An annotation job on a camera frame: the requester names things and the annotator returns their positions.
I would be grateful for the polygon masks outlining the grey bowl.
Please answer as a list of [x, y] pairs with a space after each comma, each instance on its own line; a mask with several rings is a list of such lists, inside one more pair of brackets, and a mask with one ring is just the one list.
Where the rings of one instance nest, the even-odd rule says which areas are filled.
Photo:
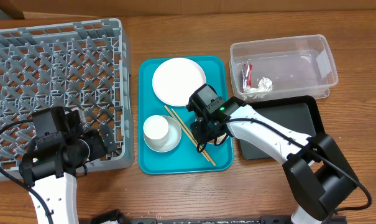
[[174, 148], [177, 147], [181, 140], [181, 128], [179, 127], [177, 121], [170, 116], [160, 115], [163, 116], [169, 124], [168, 134], [165, 138], [161, 140], [152, 140], [149, 139], [144, 134], [144, 141], [146, 145], [155, 152], [168, 152], [172, 151]]

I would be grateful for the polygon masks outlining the white paper cup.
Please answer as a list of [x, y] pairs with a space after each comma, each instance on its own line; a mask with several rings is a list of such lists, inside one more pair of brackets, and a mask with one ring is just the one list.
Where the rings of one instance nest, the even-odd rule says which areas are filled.
[[153, 115], [144, 121], [144, 134], [152, 140], [161, 140], [168, 134], [168, 121], [160, 115]]

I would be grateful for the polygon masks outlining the red foil sauce packet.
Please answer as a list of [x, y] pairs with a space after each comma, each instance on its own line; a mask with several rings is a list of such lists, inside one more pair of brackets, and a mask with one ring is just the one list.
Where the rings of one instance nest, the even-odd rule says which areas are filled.
[[245, 93], [248, 87], [251, 87], [251, 72], [252, 64], [250, 59], [247, 59], [242, 65], [242, 92]]

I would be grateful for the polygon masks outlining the white napkin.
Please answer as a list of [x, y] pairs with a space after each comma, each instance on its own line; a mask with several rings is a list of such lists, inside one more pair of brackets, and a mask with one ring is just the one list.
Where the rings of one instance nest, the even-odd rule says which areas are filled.
[[267, 77], [262, 77], [256, 87], [247, 86], [243, 90], [243, 94], [246, 94], [253, 99], [264, 98], [267, 92], [273, 90], [273, 82]]

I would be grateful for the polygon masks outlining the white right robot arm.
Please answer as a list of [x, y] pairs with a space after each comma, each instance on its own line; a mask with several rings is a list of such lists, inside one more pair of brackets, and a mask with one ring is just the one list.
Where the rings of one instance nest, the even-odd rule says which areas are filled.
[[282, 165], [298, 208], [292, 223], [322, 223], [357, 188], [352, 167], [328, 134], [313, 137], [262, 116], [245, 101], [224, 100], [204, 84], [188, 100], [197, 120], [190, 128], [198, 150], [224, 133], [259, 148]]

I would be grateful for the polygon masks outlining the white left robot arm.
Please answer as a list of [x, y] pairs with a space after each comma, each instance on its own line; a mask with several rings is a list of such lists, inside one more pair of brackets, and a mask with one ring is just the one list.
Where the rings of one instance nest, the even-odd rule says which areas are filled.
[[19, 172], [39, 223], [78, 223], [79, 168], [117, 149], [112, 129], [104, 124], [85, 131], [79, 110], [56, 106], [32, 115], [36, 136], [23, 155]]

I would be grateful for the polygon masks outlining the black food waste tray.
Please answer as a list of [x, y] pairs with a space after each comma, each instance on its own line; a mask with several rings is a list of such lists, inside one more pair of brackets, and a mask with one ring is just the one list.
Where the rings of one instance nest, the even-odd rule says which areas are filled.
[[[264, 118], [296, 133], [315, 136], [324, 132], [316, 100], [311, 96], [260, 101], [249, 105]], [[241, 139], [239, 143], [242, 156], [246, 160], [280, 157], [273, 146], [265, 141], [260, 141], [257, 146], [253, 140]]]

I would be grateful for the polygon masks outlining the clear plastic waste bin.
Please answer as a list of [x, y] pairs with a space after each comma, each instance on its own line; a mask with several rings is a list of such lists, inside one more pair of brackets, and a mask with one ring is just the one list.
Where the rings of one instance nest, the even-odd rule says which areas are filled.
[[[330, 46], [321, 34], [239, 42], [230, 48], [230, 75], [234, 96], [247, 102], [309, 95], [326, 98], [339, 77]], [[251, 87], [262, 77], [273, 82], [264, 98], [242, 92], [242, 65], [252, 64]]]

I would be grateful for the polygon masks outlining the wooden chopstick right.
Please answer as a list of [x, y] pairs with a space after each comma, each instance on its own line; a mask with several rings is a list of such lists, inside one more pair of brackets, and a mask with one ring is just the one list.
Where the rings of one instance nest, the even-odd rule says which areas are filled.
[[[187, 125], [184, 123], [184, 121], [180, 118], [180, 116], [176, 113], [176, 111], [172, 108], [171, 109], [172, 111], [172, 114], [175, 115], [178, 119], [178, 121], [180, 122], [180, 124], [183, 126], [184, 130], [185, 130], [185, 133], [187, 134], [187, 136], [191, 139], [191, 141], [193, 142], [193, 144], [195, 146], [198, 146], [198, 142], [194, 139], [193, 137], [193, 134], [191, 133], [191, 131], [189, 130], [189, 128], [187, 127]], [[200, 149], [202, 149], [203, 151], [201, 152], [201, 154], [210, 162], [212, 163], [213, 166], [216, 166], [216, 163], [213, 161], [213, 159], [211, 158], [211, 156], [200, 146], [199, 147]]]

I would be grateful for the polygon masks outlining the wooden chopstick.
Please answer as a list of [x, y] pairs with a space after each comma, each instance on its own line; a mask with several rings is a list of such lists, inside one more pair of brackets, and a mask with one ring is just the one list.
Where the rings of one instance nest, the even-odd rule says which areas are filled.
[[169, 108], [167, 105], [164, 105], [164, 108], [167, 110], [167, 112], [171, 115], [171, 117], [173, 119], [175, 119], [179, 125], [179, 127], [181, 128], [181, 130], [185, 133], [185, 130], [183, 128], [183, 126], [180, 124], [180, 122], [178, 121], [177, 117], [175, 115], [172, 114], [172, 111], [171, 111], [171, 108]]
[[[184, 123], [184, 121], [180, 118], [180, 116], [176, 113], [176, 111], [172, 108], [171, 109], [172, 111], [172, 114], [175, 115], [178, 119], [178, 121], [180, 122], [180, 124], [183, 126], [184, 130], [185, 130], [185, 133], [187, 134], [187, 136], [191, 139], [191, 141], [193, 142], [193, 144], [195, 146], [198, 146], [198, 142], [194, 139], [193, 137], [193, 134], [191, 133], [191, 131], [189, 130], [189, 128], [187, 127], [187, 125]], [[213, 161], [213, 159], [211, 158], [211, 156], [200, 146], [199, 147], [200, 149], [202, 149], [203, 151], [201, 152], [201, 154], [210, 162], [212, 163], [213, 166], [216, 166], [216, 163]]]

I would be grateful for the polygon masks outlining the teal plastic tray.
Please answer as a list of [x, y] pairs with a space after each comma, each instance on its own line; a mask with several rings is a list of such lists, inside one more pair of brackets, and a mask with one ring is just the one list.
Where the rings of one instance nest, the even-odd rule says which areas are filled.
[[[206, 75], [207, 83], [215, 88], [223, 98], [227, 96], [227, 84], [224, 62], [214, 55], [186, 57], [196, 62]], [[169, 152], [155, 152], [144, 141], [144, 121], [152, 115], [170, 116], [164, 108], [165, 103], [155, 96], [152, 88], [152, 78], [157, 67], [171, 58], [154, 58], [143, 62], [139, 68], [139, 98], [138, 98], [138, 162], [140, 168], [150, 175], [182, 174], [189, 172], [212, 172], [228, 169], [234, 160], [234, 150], [231, 137], [220, 146], [207, 144], [206, 152], [215, 162], [214, 166], [204, 156], [196, 152], [196, 146], [182, 131], [178, 145]], [[195, 121], [194, 112], [188, 112], [185, 106], [174, 107], [184, 123], [189, 126]]]

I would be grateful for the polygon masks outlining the wooden chopstick left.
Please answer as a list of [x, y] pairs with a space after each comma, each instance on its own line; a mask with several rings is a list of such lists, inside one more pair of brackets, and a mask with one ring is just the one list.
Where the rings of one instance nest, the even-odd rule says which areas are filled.
[[183, 128], [183, 126], [180, 124], [180, 122], [178, 121], [177, 117], [175, 115], [172, 114], [172, 111], [171, 111], [171, 108], [169, 108], [167, 105], [164, 105], [164, 108], [167, 110], [167, 112], [171, 115], [171, 117], [173, 119], [175, 119], [179, 125], [179, 127], [181, 128], [181, 130], [185, 133], [185, 130]]

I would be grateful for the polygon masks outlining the large white plate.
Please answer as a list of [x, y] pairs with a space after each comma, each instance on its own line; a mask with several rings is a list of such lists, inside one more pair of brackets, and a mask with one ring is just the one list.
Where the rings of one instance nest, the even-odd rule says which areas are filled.
[[186, 106], [189, 97], [206, 83], [204, 70], [188, 58], [171, 58], [161, 63], [152, 78], [158, 99], [170, 106]]

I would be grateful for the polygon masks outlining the grey plastic dish rack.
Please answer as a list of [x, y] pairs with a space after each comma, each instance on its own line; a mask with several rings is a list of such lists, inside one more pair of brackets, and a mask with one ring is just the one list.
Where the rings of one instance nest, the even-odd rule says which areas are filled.
[[34, 111], [78, 109], [84, 129], [107, 124], [117, 149], [88, 164], [90, 172], [134, 161], [130, 42], [119, 19], [0, 30], [0, 181], [18, 167], [35, 135]]

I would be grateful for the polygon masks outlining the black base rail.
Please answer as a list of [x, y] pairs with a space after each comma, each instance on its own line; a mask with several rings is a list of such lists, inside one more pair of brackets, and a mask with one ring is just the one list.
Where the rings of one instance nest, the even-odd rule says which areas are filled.
[[160, 220], [156, 218], [127, 218], [120, 210], [115, 209], [102, 213], [86, 223], [118, 223], [118, 224], [292, 224], [290, 216], [262, 216], [259, 218], [228, 219], [174, 219]]

